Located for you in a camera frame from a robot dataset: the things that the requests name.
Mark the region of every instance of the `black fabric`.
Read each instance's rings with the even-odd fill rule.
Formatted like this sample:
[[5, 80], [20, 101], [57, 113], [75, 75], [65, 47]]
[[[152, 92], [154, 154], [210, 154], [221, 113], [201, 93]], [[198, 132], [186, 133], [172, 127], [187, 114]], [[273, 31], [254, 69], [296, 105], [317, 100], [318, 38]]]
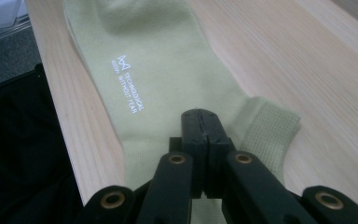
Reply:
[[82, 207], [39, 64], [0, 85], [0, 223], [72, 223]]

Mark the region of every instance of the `sock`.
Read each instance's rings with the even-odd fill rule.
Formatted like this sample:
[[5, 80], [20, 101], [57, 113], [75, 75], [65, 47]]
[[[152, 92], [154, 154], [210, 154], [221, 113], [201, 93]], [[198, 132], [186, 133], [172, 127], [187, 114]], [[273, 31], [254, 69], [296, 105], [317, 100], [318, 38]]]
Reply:
[[[236, 148], [254, 153], [282, 180], [298, 115], [241, 90], [186, 1], [63, 2], [68, 29], [123, 147], [127, 187], [153, 177], [169, 138], [181, 136], [181, 114], [194, 108], [214, 112]], [[220, 210], [219, 202], [194, 203], [195, 223], [222, 218], [210, 209]]]

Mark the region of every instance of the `light wood grain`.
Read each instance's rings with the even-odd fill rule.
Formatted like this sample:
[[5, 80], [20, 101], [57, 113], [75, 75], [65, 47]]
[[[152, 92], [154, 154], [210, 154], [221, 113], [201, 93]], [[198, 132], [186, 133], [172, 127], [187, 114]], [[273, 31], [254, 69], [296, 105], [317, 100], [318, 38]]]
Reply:
[[[192, 0], [214, 52], [241, 87], [298, 111], [286, 187], [325, 185], [358, 202], [358, 20], [329, 0]], [[85, 203], [123, 184], [122, 150], [66, 31], [59, 0], [28, 0]]]

